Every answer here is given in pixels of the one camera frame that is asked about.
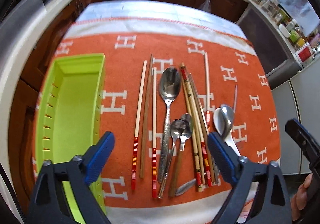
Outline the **person right hand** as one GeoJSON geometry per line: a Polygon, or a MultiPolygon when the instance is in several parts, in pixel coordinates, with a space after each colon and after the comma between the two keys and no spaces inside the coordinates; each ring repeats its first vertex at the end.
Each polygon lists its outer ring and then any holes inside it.
{"type": "Polygon", "coordinates": [[[307,189],[309,188],[312,181],[313,173],[310,173],[305,181],[299,186],[298,191],[291,198],[291,210],[292,210],[292,220],[296,221],[300,217],[300,212],[303,210],[307,204],[307,189]]]}

